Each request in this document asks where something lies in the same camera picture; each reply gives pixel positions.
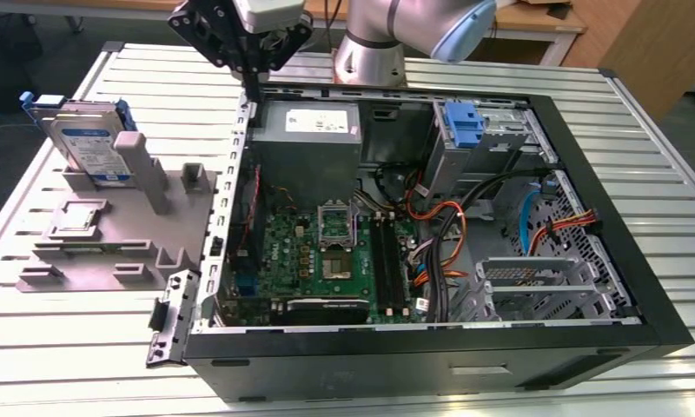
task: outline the slotted aluminum surface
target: slotted aluminum surface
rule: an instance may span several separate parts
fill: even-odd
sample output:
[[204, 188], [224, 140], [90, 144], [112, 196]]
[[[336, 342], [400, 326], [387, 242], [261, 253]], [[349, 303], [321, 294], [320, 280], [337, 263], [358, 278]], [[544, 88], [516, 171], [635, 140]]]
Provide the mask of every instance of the slotted aluminum surface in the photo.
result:
[[[695, 181], [638, 105], [595, 70], [407, 61], [409, 86], [553, 98], [695, 338]], [[329, 59], [302, 54], [276, 80], [328, 83]], [[241, 93], [190, 48], [128, 44], [104, 52], [77, 97], [124, 96], [162, 166], [202, 162], [224, 173]], [[156, 292], [21, 294], [21, 259], [66, 185], [45, 144], [0, 214], [0, 413], [108, 415], [250, 412], [277, 415], [695, 415], [695, 345], [620, 367], [563, 392], [322, 402], [224, 404], [189, 367], [145, 369]]]

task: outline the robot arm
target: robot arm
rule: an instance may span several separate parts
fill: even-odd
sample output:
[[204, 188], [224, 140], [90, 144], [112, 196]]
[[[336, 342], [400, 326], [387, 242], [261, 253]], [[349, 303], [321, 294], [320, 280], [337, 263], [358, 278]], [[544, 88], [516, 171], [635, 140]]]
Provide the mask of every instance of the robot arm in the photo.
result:
[[392, 86], [404, 81], [401, 43], [445, 63], [476, 49], [495, 20], [495, 0], [360, 0], [334, 57], [340, 83]]
[[[392, 86], [404, 81], [401, 43], [453, 63], [476, 48], [495, 19], [495, 0], [356, 0], [334, 59], [341, 83]], [[304, 0], [188, 0], [168, 23], [216, 67], [241, 80], [260, 101], [260, 83], [312, 35]]]
[[304, 0], [188, 0], [168, 24], [216, 67], [229, 67], [253, 102], [269, 71], [312, 36]]

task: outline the motherboard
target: motherboard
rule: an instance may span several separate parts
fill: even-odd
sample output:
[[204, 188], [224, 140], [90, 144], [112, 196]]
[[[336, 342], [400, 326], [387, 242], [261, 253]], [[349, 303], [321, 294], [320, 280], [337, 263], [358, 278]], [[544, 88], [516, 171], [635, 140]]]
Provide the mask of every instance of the motherboard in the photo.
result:
[[[324, 247], [325, 236], [346, 235], [352, 235], [350, 245]], [[224, 314], [238, 318], [236, 325], [268, 326], [288, 301], [362, 301], [368, 324], [413, 322], [400, 259], [415, 244], [412, 221], [393, 216], [348, 215], [345, 219], [333, 213], [320, 222], [317, 213], [269, 215], [262, 268], [256, 275], [236, 275], [240, 297], [224, 301]]]

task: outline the green motherboard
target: green motherboard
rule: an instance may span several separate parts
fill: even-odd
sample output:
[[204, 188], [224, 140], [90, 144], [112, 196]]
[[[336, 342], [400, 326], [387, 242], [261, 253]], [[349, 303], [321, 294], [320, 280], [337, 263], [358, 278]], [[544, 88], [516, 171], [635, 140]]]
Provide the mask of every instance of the green motherboard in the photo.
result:
[[[262, 245], [262, 267], [257, 277], [237, 276], [237, 284], [248, 286], [246, 295], [237, 300], [241, 325], [266, 326], [268, 305], [273, 300], [290, 298], [340, 299], [353, 298], [371, 304], [368, 323], [389, 324], [413, 322], [408, 309], [380, 311], [376, 302], [373, 279], [373, 251], [371, 242], [371, 219], [357, 216], [356, 244], [349, 251], [318, 246], [317, 215], [276, 214], [268, 217]], [[345, 219], [338, 216], [322, 218], [322, 235], [346, 233]], [[407, 243], [415, 235], [411, 221], [391, 222], [396, 235], [399, 253], [407, 255]], [[391, 265], [397, 271], [399, 262]], [[408, 299], [408, 282], [403, 281], [404, 298]]]

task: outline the power supply label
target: power supply label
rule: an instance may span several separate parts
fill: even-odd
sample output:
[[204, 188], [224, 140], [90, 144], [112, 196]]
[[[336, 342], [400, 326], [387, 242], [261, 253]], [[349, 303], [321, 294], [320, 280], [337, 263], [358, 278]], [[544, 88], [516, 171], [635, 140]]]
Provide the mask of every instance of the power supply label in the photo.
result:
[[285, 113], [285, 132], [346, 133], [348, 112], [290, 109]]
[[62, 140], [90, 178], [105, 186], [122, 187], [130, 178], [124, 158], [113, 149], [114, 138], [105, 129], [61, 129]]

